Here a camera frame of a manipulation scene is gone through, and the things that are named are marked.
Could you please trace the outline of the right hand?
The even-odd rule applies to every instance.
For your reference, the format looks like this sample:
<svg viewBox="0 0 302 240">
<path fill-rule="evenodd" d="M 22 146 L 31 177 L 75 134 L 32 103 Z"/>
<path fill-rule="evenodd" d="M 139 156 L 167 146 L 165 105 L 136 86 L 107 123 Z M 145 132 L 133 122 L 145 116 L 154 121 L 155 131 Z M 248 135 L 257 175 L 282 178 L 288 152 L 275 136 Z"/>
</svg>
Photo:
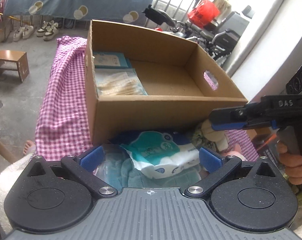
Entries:
<svg viewBox="0 0 302 240">
<path fill-rule="evenodd" d="M 279 141 L 277 143 L 279 161 L 285 166 L 285 173 L 293 185 L 302 185 L 302 156 L 289 153 L 287 146 Z"/>
</svg>

